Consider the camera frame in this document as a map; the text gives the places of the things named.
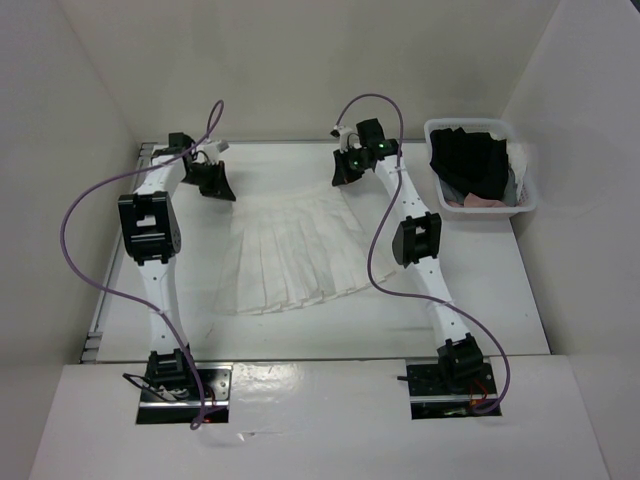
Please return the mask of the white pleated skirt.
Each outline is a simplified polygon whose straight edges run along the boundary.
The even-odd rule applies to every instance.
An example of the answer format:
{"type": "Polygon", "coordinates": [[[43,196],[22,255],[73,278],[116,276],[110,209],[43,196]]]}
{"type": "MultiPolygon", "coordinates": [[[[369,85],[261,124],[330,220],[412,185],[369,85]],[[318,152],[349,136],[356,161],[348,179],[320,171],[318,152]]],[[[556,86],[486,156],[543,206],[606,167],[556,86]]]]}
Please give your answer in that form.
{"type": "Polygon", "coordinates": [[[336,187],[243,198],[232,209],[214,307],[223,315],[264,315],[360,292],[396,272],[369,248],[336,187]]]}

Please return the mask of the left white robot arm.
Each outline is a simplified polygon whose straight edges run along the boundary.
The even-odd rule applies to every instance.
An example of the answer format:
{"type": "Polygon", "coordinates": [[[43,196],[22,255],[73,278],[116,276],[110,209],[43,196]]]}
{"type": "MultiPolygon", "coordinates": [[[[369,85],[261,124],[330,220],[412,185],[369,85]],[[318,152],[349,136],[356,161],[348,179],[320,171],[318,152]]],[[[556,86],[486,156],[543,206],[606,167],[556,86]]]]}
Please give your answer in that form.
{"type": "Polygon", "coordinates": [[[225,140],[171,133],[168,146],[152,152],[144,180],[132,194],[118,199],[124,246],[138,266],[150,304],[151,353],[144,381],[155,395],[184,400],[198,390],[199,375],[188,365],[183,348],[189,345],[181,324],[175,268],[182,247],[172,195],[181,183],[198,188],[204,197],[234,201],[221,154],[225,140]]]}

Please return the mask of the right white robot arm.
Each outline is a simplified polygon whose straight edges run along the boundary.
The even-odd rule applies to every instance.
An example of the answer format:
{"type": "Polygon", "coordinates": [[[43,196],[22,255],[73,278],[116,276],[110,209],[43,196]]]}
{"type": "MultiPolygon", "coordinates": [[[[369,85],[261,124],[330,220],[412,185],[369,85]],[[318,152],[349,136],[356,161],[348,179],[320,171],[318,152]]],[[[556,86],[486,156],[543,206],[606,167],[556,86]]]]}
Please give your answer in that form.
{"type": "Polygon", "coordinates": [[[391,240],[395,262],[412,277],[424,297],[435,306],[431,315],[437,347],[437,372],[423,379],[432,391],[461,395],[479,376],[483,354],[465,316],[454,305],[444,279],[439,250],[442,219],[420,198],[399,151],[398,141],[385,137],[377,119],[362,121],[355,128],[336,125],[331,135],[339,141],[334,151],[334,186],[344,186],[372,171],[382,182],[391,202],[388,218],[398,224],[391,240]]]}

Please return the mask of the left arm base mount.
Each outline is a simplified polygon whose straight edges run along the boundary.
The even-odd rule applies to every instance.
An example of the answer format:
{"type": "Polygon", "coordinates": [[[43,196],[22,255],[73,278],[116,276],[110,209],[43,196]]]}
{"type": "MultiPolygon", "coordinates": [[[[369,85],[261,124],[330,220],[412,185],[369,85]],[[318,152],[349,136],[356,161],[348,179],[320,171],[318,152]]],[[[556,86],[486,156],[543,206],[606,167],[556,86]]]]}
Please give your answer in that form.
{"type": "MultiPolygon", "coordinates": [[[[203,425],[229,420],[233,366],[221,363],[198,364],[203,383],[205,416],[203,425]]],[[[152,387],[143,375],[123,373],[122,377],[139,392],[137,425],[190,424],[200,413],[197,386],[179,389],[152,387]]]]}

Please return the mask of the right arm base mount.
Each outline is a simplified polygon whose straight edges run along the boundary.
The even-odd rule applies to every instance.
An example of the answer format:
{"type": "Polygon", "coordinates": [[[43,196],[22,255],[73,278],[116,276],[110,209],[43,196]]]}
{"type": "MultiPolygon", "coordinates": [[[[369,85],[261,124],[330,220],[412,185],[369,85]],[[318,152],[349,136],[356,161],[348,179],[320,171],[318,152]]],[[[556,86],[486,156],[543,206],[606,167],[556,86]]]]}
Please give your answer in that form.
{"type": "Polygon", "coordinates": [[[432,361],[407,363],[396,379],[407,386],[413,420],[502,415],[499,406],[493,407],[498,389],[487,361],[479,373],[462,380],[446,380],[432,361]]]}

